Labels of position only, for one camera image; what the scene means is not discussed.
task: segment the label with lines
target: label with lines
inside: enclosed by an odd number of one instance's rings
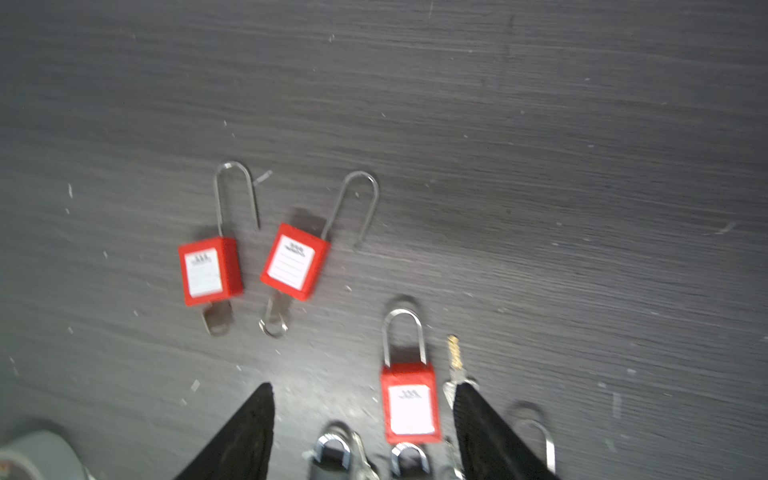
[[[428,386],[389,387],[389,427],[396,435],[435,433]]]
[[[184,262],[187,264],[187,284],[192,298],[223,292],[219,253],[215,248],[187,253]]]
[[[277,241],[277,251],[266,274],[287,286],[301,290],[306,275],[310,272],[313,258],[315,250],[312,247],[282,235]]]

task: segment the open red padlock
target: open red padlock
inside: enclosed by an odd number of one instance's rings
[[[389,324],[399,315],[411,316],[416,322],[420,362],[392,364],[390,361]],[[394,309],[384,319],[382,334],[384,367],[381,380],[386,441],[390,444],[441,442],[437,379],[435,369],[427,362],[421,321],[412,310]]]
[[[275,243],[272,245],[272,250],[261,273],[261,281],[278,292],[270,299],[264,315],[265,318],[262,318],[259,322],[261,329],[267,335],[277,338],[288,330],[288,325],[284,320],[285,312],[274,314],[273,311],[273,306],[276,304],[287,304],[287,302],[279,301],[280,293],[303,302],[312,296],[331,247],[331,243],[327,240],[328,233],[330,233],[336,215],[339,213],[339,208],[341,208],[344,193],[349,186],[349,182],[357,177],[367,178],[373,186],[373,199],[371,199],[371,206],[368,209],[368,214],[362,224],[362,230],[355,243],[355,248],[357,248],[362,243],[362,239],[371,225],[373,213],[376,211],[376,205],[379,203],[379,182],[371,174],[361,170],[354,171],[344,177],[339,196],[336,198],[336,203],[333,205],[333,210],[319,238],[298,228],[291,227],[287,223],[281,224],[277,230]],[[270,332],[268,324],[272,323],[270,319],[272,316],[279,317],[280,326],[278,330]]]
[[[241,169],[245,174],[251,213],[259,230],[259,213],[250,172],[240,162],[226,162],[219,165],[214,174],[219,236],[179,247],[181,277],[184,281],[184,302],[187,306],[211,303],[210,307],[205,309],[203,318],[208,333],[212,336],[223,335],[229,330],[231,308],[227,300],[243,292],[240,262],[237,259],[237,241],[232,237],[225,237],[222,231],[219,176],[221,172],[232,167]]]

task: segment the padlock body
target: padlock body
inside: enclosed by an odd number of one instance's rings
[[[298,228],[283,223],[261,273],[261,281],[307,301],[326,262],[331,244]]]
[[[432,364],[393,363],[382,369],[381,379],[386,441],[442,442],[437,379]]]
[[[187,306],[227,300],[243,292],[237,242],[215,237],[179,247]]]

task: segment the white container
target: white container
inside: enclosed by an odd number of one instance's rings
[[[62,437],[44,430],[0,447],[0,480],[88,480],[88,473]]]

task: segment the gray wood grain surface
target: gray wood grain surface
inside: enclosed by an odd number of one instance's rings
[[[305,478],[334,419],[385,468],[379,327],[410,295],[439,381],[456,333],[505,418],[543,412],[563,479],[764,478],[766,20],[741,0],[3,2],[0,433],[53,422],[99,480],[172,478],[271,381],[271,478]],[[247,291],[211,339],[176,248],[215,231],[231,159],[273,175],[259,232],[227,178]],[[315,296],[266,338],[277,227],[326,218],[357,168],[382,188],[364,247],[361,182]]]

